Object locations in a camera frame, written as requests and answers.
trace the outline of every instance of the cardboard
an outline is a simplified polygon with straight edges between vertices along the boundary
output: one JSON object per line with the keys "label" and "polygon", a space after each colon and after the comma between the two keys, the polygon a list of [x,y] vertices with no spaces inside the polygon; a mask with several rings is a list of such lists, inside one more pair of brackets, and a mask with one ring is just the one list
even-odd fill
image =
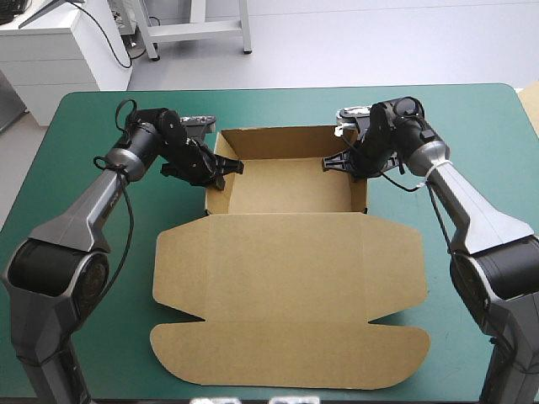
{"label": "cardboard", "polygon": [[208,190],[206,218],[157,240],[157,302],[204,322],[161,324],[154,353],[202,385],[376,389],[407,379],[427,333],[369,321],[426,297],[418,232],[360,212],[366,182],[321,169],[332,126],[227,130],[244,175]]}
{"label": "cardboard", "polygon": [[539,82],[535,82],[530,87],[522,90],[519,93],[519,98],[533,128],[539,135]]}

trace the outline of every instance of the gray floor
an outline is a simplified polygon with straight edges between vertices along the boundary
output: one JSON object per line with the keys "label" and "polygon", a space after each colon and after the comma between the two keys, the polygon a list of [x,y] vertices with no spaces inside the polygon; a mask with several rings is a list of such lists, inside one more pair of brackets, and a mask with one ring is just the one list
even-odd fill
{"label": "gray floor", "polygon": [[[505,82],[539,78],[539,1],[250,0],[253,54],[239,38],[161,44],[136,61],[132,90]],[[173,24],[186,1],[147,0]],[[236,0],[209,0],[212,19]],[[0,227],[45,129],[25,116],[0,134]]]}

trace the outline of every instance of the white object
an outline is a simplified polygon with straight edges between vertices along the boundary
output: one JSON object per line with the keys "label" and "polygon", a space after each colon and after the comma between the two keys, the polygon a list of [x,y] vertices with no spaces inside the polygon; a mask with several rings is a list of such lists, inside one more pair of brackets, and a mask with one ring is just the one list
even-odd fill
{"label": "white object", "polygon": [[154,44],[159,42],[175,42],[180,40],[202,40],[228,36],[243,37],[243,51],[251,53],[251,32],[247,0],[238,0],[238,20],[205,21],[205,0],[191,0],[191,14],[188,24],[170,24],[152,26],[144,0],[132,0],[136,23],[141,31],[146,52],[153,61],[159,60]]}
{"label": "white object", "polygon": [[[0,25],[0,71],[37,123],[47,126],[66,94],[126,90],[131,69],[118,64],[95,22],[69,3],[19,29],[43,3],[34,0],[26,13]],[[82,7],[99,21],[127,65],[107,0],[87,0]]]}
{"label": "white object", "polygon": [[273,397],[268,404],[320,404],[318,396]]}

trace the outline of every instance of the drawer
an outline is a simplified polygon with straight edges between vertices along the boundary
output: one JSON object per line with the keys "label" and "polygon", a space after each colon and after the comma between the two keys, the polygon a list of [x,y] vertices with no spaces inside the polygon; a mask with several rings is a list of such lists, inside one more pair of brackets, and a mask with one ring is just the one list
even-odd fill
{"label": "drawer", "polygon": [[99,91],[98,85],[94,83],[13,86],[13,89],[41,126],[49,125],[65,95],[80,91]]}
{"label": "drawer", "polygon": [[95,82],[85,60],[0,61],[12,86]]}
{"label": "drawer", "polygon": [[0,35],[0,61],[84,59],[69,34]]}

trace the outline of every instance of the cardboard flap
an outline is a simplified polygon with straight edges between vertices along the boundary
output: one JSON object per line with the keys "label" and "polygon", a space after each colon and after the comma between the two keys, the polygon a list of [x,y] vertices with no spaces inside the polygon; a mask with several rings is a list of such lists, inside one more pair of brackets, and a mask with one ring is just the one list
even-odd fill
{"label": "cardboard flap", "polygon": [[534,82],[530,87],[519,93],[520,101],[530,118],[533,129],[539,135],[539,82]]}
{"label": "cardboard flap", "polygon": [[368,215],[211,215],[161,233],[153,294],[220,322],[367,322],[425,299],[422,257]]}
{"label": "cardboard flap", "polygon": [[161,324],[151,341],[169,372],[202,385],[367,390],[407,379],[430,344],[413,327],[278,322]]}

